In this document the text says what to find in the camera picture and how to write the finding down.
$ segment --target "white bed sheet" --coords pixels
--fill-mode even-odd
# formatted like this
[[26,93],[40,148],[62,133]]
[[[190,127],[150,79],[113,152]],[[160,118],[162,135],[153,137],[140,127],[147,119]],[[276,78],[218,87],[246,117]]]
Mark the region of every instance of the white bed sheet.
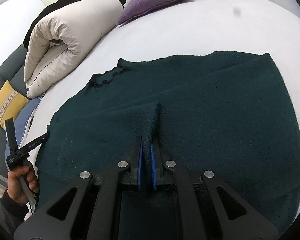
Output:
[[[121,57],[149,61],[223,50],[269,52],[285,81],[300,127],[300,18],[268,0],[187,0],[114,28],[75,71],[47,91],[25,143],[46,132],[54,112],[92,74],[112,69]],[[30,153],[32,163],[38,150]]]

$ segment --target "yellow pillow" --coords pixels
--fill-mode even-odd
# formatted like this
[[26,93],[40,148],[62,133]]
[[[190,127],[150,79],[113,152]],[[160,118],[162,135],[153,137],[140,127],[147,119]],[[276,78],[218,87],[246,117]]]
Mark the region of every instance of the yellow pillow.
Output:
[[0,90],[0,126],[4,129],[4,121],[11,117],[15,121],[28,102],[29,100],[15,91],[7,80]]

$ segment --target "metal bolt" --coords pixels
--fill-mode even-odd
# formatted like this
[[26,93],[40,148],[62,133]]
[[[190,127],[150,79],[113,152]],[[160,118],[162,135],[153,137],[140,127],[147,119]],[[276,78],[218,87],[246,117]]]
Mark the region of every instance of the metal bolt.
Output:
[[81,179],[86,179],[88,177],[90,177],[90,173],[88,171],[83,171],[83,172],[80,173],[80,178]]
[[207,178],[212,178],[214,176],[213,171],[205,171],[204,176]]
[[174,161],[167,161],[166,162],[166,165],[169,167],[169,168],[172,168],[174,166],[176,166],[176,163]]
[[128,166],[128,163],[127,163],[126,161],[120,161],[120,162],[118,163],[118,166],[119,166],[120,168],[125,168],[125,167]]

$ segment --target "gray sleeve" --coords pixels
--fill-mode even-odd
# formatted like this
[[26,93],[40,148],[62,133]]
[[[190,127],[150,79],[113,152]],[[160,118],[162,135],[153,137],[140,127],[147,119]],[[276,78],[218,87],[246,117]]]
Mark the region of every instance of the gray sleeve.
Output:
[[0,224],[13,237],[17,227],[24,222],[24,219],[13,216],[2,204],[0,198]]

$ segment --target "green garment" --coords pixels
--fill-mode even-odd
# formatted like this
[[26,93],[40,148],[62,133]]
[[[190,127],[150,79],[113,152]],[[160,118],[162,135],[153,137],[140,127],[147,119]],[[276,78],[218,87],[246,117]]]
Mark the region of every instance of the green garment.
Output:
[[53,184],[120,161],[138,135],[151,177],[155,133],[175,162],[214,171],[279,232],[298,210],[300,131],[268,53],[120,59],[113,70],[93,75],[54,114],[47,130],[50,138],[36,160],[39,205],[56,193]]

